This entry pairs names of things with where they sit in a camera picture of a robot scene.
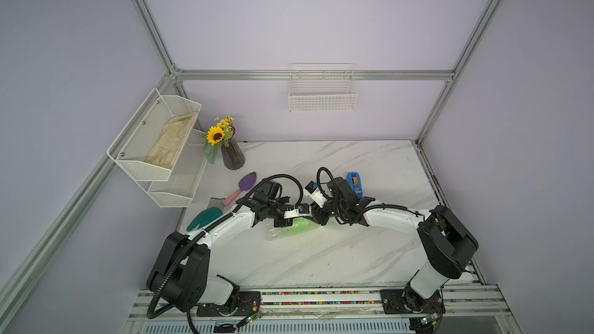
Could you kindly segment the green plastic wine glass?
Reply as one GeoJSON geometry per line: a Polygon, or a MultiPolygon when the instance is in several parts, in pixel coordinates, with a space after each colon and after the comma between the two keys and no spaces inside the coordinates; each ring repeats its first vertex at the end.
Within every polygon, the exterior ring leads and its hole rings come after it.
{"type": "Polygon", "coordinates": [[[315,222],[305,219],[303,217],[294,218],[292,226],[289,227],[287,234],[291,237],[297,236],[297,235],[315,230],[319,226],[320,226],[319,224],[316,224],[315,222]]]}

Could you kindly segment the clear bubble wrap sheet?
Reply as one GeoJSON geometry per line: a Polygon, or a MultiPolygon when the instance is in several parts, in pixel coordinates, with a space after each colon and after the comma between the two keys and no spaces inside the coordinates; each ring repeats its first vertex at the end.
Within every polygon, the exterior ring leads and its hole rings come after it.
{"type": "Polygon", "coordinates": [[[328,222],[326,225],[320,225],[305,217],[292,219],[292,225],[289,227],[272,227],[268,233],[269,241],[277,241],[283,238],[294,237],[310,233],[312,231],[332,230],[336,227],[335,224],[328,222]]]}

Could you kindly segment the dark glass flower vase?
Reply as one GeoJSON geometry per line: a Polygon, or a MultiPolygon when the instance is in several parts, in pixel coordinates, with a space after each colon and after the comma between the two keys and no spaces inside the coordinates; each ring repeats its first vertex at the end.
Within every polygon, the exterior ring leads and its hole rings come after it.
{"type": "Polygon", "coordinates": [[[238,170],[245,164],[244,153],[235,139],[229,139],[227,145],[221,147],[224,165],[229,170],[238,170]]]}

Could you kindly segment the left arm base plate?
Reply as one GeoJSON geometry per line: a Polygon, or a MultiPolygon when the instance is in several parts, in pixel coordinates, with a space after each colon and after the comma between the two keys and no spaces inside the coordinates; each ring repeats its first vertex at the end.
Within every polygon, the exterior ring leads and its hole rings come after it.
{"type": "Polygon", "coordinates": [[[261,292],[238,291],[232,293],[222,306],[212,303],[199,303],[196,308],[197,317],[244,317],[255,313],[261,305],[261,292]]]}

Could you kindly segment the white mesh two-tier shelf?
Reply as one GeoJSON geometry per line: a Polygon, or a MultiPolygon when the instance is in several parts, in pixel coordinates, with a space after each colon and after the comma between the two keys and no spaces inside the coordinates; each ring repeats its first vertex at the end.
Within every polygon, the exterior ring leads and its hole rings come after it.
{"type": "Polygon", "coordinates": [[[154,89],[107,156],[161,208],[188,207],[207,164],[198,130],[202,105],[154,89]]]}

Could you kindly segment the artificial sunflower bouquet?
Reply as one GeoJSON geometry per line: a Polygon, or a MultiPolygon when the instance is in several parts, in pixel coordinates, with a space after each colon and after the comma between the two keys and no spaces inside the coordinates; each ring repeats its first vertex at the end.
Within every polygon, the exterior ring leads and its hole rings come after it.
{"type": "Polygon", "coordinates": [[[235,135],[234,118],[230,115],[224,118],[215,118],[216,125],[210,127],[208,132],[203,134],[206,140],[204,155],[210,164],[214,164],[219,151],[230,145],[230,140],[235,135]]]}

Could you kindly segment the blue tape dispenser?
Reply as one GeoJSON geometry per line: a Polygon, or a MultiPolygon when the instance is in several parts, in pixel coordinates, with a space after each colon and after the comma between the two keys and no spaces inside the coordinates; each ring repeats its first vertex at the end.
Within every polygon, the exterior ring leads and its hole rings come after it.
{"type": "Polygon", "coordinates": [[[350,172],[347,174],[347,181],[349,182],[349,185],[356,194],[357,198],[361,199],[364,193],[360,175],[356,172],[350,172]]]}

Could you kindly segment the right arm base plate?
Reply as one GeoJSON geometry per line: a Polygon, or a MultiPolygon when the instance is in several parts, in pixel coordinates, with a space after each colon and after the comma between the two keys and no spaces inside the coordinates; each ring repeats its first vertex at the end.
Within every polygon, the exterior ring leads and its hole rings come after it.
{"type": "Polygon", "coordinates": [[[435,291],[429,298],[422,298],[411,289],[382,289],[380,296],[384,313],[387,315],[441,314],[444,311],[440,291],[435,291]]]}

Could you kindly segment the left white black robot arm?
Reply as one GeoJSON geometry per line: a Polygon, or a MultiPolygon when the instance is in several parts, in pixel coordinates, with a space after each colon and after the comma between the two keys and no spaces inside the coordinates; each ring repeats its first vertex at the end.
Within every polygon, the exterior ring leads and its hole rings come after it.
{"type": "Polygon", "coordinates": [[[155,319],[170,309],[189,312],[207,290],[210,254],[214,247],[230,241],[252,228],[269,205],[249,207],[254,194],[277,179],[288,179],[297,186],[296,206],[303,202],[303,185],[297,178],[277,174],[264,178],[236,203],[235,208],[218,217],[206,227],[190,233],[171,233],[162,246],[146,287],[153,293],[146,317],[155,319]]]}

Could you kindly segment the purple pink spatula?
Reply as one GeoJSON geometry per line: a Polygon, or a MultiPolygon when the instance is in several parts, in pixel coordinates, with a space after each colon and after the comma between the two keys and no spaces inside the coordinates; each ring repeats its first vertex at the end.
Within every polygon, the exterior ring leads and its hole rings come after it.
{"type": "Polygon", "coordinates": [[[242,177],[238,183],[238,189],[223,201],[223,203],[222,203],[223,207],[230,206],[236,199],[238,199],[238,197],[242,193],[251,190],[255,186],[256,180],[257,180],[256,172],[248,173],[247,175],[242,177]]]}

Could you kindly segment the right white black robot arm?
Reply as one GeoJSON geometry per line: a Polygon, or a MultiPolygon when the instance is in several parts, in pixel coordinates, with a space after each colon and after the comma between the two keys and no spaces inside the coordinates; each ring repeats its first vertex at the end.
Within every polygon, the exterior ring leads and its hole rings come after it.
{"type": "Polygon", "coordinates": [[[419,311],[437,299],[437,293],[450,280],[461,277],[479,249],[477,239],[448,207],[413,210],[362,196],[338,177],[328,190],[310,182],[304,193],[312,200],[310,218],[323,225],[331,217],[347,225],[381,227],[417,237],[426,262],[405,286],[402,300],[411,311],[419,311]]]}

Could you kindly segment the beige cloth in shelf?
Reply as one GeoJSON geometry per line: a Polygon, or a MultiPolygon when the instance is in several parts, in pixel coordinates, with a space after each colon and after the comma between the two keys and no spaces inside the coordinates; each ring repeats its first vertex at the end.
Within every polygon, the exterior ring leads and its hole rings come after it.
{"type": "Polygon", "coordinates": [[[151,147],[145,161],[157,167],[172,169],[181,153],[184,142],[193,129],[198,113],[177,115],[171,118],[151,147]]]}

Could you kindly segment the aluminium rail front frame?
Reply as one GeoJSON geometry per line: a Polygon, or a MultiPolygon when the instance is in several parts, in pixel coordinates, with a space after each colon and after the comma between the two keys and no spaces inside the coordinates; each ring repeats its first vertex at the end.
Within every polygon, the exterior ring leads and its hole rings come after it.
{"type": "Polygon", "coordinates": [[[520,333],[496,285],[446,285],[421,312],[405,313],[385,287],[248,289],[236,309],[202,304],[155,319],[141,291],[126,333],[520,333]]]}

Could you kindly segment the green silicone spatula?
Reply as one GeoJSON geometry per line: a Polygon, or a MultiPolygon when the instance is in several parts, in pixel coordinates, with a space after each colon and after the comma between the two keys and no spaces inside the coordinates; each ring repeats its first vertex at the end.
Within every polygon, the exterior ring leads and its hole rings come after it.
{"type": "Polygon", "coordinates": [[[223,214],[219,207],[210,207],[201,211],[187,226],[187,232],[201,229],[214,222],[223,214]]]}

